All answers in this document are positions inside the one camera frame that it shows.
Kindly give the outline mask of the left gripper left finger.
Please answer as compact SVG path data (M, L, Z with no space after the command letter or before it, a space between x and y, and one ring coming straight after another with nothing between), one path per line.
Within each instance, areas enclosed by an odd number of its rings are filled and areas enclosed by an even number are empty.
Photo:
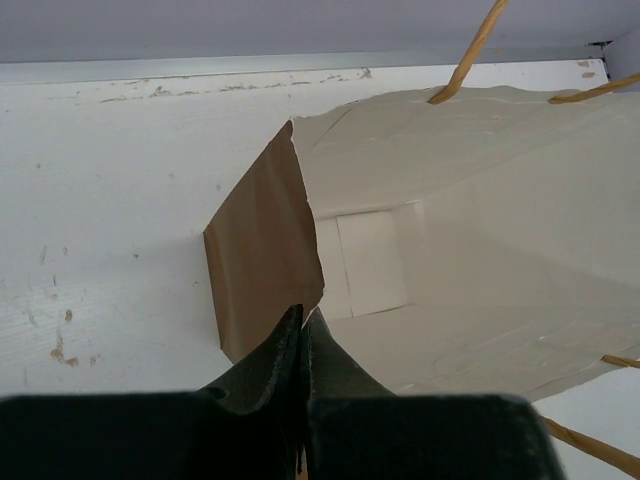
M303 306L290 306L269 336L200 392L233 415L250 415L287 397L299 363Z

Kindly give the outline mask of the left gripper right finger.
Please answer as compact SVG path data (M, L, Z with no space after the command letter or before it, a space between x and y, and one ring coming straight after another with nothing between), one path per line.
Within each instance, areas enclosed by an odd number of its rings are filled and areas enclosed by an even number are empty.
M394 396L333 338L319 307L302 328L302 381L309 400Z

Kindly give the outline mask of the brown paper bag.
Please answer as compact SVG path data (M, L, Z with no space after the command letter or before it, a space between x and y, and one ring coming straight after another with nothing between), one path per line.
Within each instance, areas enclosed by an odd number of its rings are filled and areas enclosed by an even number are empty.
M552 479L559 440L637 478L635 455L532 403L639 364L637 75L586 91L448 83L288 120L203 233L235 365L292 305L393 397L287 397L282 477Z

